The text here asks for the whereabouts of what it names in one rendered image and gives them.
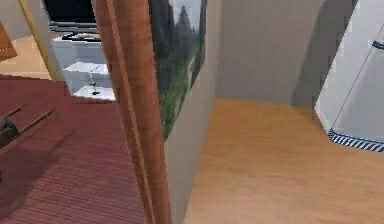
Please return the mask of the framed forest landscape picture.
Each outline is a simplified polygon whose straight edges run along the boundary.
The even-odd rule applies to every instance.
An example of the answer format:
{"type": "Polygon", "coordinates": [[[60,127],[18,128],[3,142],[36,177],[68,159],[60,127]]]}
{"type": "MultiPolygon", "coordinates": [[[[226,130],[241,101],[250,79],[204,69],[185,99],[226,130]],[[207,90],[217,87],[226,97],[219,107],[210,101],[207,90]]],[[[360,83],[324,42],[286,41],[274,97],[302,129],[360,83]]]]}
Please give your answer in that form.
{"type": "Polygon", "coordinates": [[[205,63],[207,1],[148,0],[164,140],[205,63]]]}

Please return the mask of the brown wooden room door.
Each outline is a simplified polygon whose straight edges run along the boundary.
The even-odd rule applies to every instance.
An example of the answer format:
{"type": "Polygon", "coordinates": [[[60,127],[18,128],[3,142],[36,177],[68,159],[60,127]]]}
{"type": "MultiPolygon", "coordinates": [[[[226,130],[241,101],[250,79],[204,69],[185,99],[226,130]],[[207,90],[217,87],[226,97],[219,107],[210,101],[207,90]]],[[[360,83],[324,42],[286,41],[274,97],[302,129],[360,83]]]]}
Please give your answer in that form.
{"type": "Polygon", "coordinates": [[[172,224],[148,0],[91,0],[148,224],[172,224]]]}

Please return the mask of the white shelf television stand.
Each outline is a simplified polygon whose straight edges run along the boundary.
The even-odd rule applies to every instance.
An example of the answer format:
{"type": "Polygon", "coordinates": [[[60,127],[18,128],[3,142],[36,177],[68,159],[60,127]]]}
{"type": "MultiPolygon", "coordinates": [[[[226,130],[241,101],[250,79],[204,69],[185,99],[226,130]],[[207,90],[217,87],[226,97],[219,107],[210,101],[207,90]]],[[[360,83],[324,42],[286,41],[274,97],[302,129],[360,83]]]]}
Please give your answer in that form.
{"type": "Polygon", "coordinates": [[[71,96],[114,101],[115,95],[110,79],[103,47],[100,42],[63,40],[63,36],[51,40],[63,78],[71,96]],[[92,95],[89,72],[97,83],[98,95],[92,95]]]}

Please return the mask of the flat black object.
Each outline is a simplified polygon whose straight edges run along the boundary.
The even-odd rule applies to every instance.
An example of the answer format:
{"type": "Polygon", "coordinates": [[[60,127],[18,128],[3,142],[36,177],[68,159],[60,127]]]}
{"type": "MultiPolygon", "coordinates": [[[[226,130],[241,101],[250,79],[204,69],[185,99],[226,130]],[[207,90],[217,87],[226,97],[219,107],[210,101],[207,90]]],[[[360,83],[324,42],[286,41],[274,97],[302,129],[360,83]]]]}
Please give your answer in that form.
{"type": "Polygon", "coordinates": [[[71,33],[71,34],[64,35],[62,39],[70,40],[70,41],[85,41],[85,42],[101,41],[99,34],[92,34],[92,33],[71,33]]]}

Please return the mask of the black television set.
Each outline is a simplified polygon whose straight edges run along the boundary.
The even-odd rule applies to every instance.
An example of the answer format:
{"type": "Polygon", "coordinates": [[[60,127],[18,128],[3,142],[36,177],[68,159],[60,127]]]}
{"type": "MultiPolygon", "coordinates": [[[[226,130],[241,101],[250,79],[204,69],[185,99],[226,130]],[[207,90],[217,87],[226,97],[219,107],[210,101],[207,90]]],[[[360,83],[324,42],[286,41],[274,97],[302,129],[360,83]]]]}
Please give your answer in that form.
{"type": "Polygon", "coordinates": [[[42,0],[42,3],[51,31],[98,32],[92,0],[42,0]]]}

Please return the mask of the brown wooden board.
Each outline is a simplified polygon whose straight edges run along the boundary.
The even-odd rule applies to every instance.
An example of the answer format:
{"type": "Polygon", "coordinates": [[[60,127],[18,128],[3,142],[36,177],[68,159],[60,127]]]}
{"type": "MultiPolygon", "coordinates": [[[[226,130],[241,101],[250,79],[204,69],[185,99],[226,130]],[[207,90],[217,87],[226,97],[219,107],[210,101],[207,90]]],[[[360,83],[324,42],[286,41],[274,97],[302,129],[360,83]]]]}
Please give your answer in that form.
{"type": "Polygon", "coordinates": [[[9,39],[9,36],[0,22],[0,62],[16,57],[17,52],[9,39]]]}

